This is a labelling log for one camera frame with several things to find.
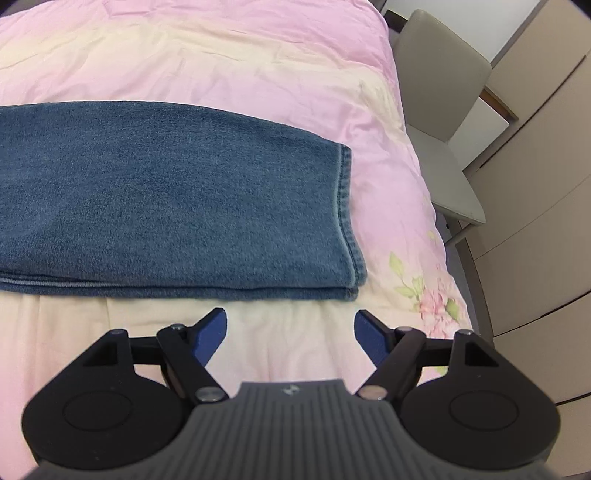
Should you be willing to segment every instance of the pink comforter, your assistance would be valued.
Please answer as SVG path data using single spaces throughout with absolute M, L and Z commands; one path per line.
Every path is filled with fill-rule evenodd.
M 469 327 L 404 132 L 387 28 L 367 0 L 55 0 L 1 18 L 0 105 L 72 100 L 204 105 L 348 145 L 368 282 L 352 303 L 0 292 L 5 480 L 34 465 L 20 435 L 26 401 L 111 327 L 153 335 L 225 307 L 228 338 L 208 369 L 230 393 L 241 380 L 343 377 L 356 388 L 372 369 L 353 337 L 360 308 L 440 338 Z

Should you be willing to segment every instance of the chair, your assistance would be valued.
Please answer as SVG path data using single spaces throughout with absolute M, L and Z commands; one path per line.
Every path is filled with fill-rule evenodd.
M 413 12 L 392 50 L 407 134 L 431 201 L 444 215 L 469 223 L 446 242 L 455 245 L 486 217 L 447 142 L 484 88 L 491 64 L 423 10 Z

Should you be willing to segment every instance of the metal pin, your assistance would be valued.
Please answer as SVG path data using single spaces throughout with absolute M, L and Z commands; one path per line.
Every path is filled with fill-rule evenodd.
M 388 390 L 379 385 L 365 385 L 357 394 L 364 400 L 383 400 L 388 396 Z
M 201 403 L 215 403 L 222 400 L 226 394 L 219 387 L 202 387 L 195 392 L 195 397 Z

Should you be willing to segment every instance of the cabinet door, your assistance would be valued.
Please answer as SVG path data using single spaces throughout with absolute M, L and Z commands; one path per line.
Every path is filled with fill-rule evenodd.
M 591 397 L 562 405 L 558 412 L 560 433 L 548 466 L 560 476 L 591 471 Z
M 496 349 L 555 402 L 591 392 L 591 293 L 495 338 Z
M 591 57 L 470 178 L 486 214 L 486 223 L 468 236 L 474 259 L 516 234 L 591 174 L 589 132 Z
M 564 162 L 568 168 L 568 158 Z M 528 188 L 531 185 L 525 184 L 524 194 Z M 538 319 L 589 291 L 590 206 L 591 176 L 475 261 L 495 335 Z
M 591 49 L 591 21 L 549 0 L 493 68 L 487 86 L 518 117 L 465 172 L 471 177 L 529 120 Z

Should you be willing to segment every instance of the white wall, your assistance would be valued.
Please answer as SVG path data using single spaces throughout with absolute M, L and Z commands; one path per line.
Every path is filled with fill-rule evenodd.
M 408 18 L 417 8 L 429 12 L 479 51 L 495 58 L 539 0 L 388 0 L 387 9 Z
M 463 170 L 508 126 L 509 123 L 503 117 L 484 100 L 477 98 L 472 110 L 447 145 Z

